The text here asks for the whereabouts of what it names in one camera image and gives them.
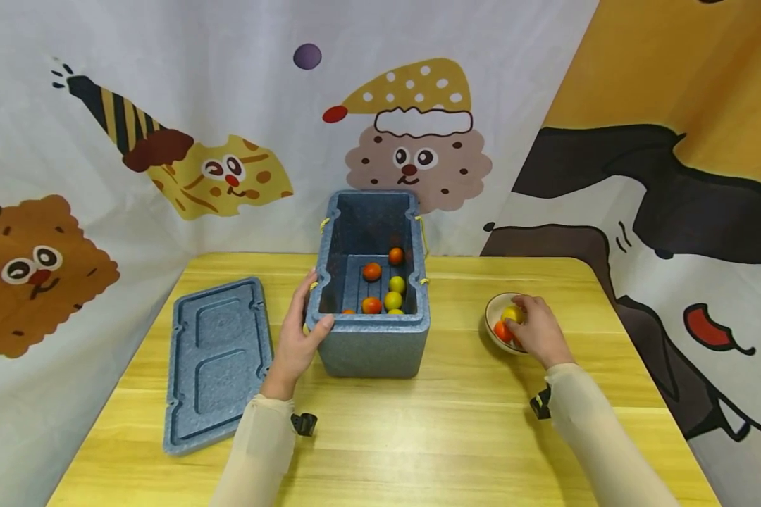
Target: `cartoon nose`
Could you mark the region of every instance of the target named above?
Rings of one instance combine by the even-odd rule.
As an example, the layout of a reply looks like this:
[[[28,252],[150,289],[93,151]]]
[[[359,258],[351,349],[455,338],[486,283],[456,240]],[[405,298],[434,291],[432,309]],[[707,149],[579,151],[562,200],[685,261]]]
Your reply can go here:
[[[28,283],[32,284],[32,286],[41,286],[41,284],[47,282],[50,277],[51,272],[48,271],[48,269],[40,269],[28,278]]]

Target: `beige sleeve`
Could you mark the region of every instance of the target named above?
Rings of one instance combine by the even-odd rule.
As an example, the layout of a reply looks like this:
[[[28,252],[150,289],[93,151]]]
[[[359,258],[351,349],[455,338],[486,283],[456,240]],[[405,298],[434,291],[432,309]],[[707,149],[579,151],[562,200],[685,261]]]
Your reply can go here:
[[[583,368],[558,364],[547,370],[547,383],[552,425],[578,458],[600,507],[679,505]]]
[[[210,507],[270,507],[293,458],[293,401],[257,394],[242,412]]]

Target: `small bowl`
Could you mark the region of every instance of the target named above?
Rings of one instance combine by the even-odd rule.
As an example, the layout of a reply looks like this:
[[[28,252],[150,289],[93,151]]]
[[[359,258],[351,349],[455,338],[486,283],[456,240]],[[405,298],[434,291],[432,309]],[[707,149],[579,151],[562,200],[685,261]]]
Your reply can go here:
[[[502,318],[502,312],[505,308],[513,304],[512,299],[517,295],[518,294],[515,292],[497,294],[488,301],[488,305],[484,309],[485,328],[488,330],[488,336],[493,340],[493,343],[495,343],[497,347],[512,354],[526,353],[526,351],[521,347],[513,345],[512,342],[504,343],[502,340],[499,340],[499,337],[493,332],[493,326],[496,325],[496,322],[498,322],[500,318]]]

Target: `foam box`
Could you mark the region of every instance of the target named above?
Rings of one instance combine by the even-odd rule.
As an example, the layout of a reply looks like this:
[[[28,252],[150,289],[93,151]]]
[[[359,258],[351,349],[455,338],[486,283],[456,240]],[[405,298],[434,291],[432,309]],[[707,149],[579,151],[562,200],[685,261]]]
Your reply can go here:
[[[431,313],[423,234],[416,220],[417,198],[401,191],[341,191],[330,198],[318,250],[318,286],[307,306],[307,327],[325,314],[335,315],[330,335],[318,348],[332,377],[411,378],[417,375],[426,345]],[[405,262],[389,263],[389,250],[398,246]],[[366,282],[363,268],[377,262],[382,276]],[[381,301],[389,279],[407,280],[402,310],[405,315],[361,313],[364,298]],[[344,314],[352,309],[355,314]]]
[[[273,360],[257,278],[188,294],[173,307],[163,450],[181,456],[230,437]]]

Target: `table surface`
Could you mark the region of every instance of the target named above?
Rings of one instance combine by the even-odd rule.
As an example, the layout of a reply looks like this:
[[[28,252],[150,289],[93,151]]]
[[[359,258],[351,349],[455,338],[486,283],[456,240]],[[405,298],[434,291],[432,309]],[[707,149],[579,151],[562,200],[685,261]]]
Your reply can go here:
[[[190,262],[49,505],[208,505],[231,439],[183,458],[161,448],[172,303],[257,276],[276,340],[315,261],[227,253]],[[539,365],[500,351],[483,331],[484,306],[500,292],[542,295],[681,505],[718,505],[588,266],[493,257],[432,257],[426,266],[432,327],[419,374],[336,379],[316,358],[296,391],[297,410],[318,416],[316,436],[297,439],[277,506],[594,506],[571,450],[530,410],[530,396],[545,387]]]

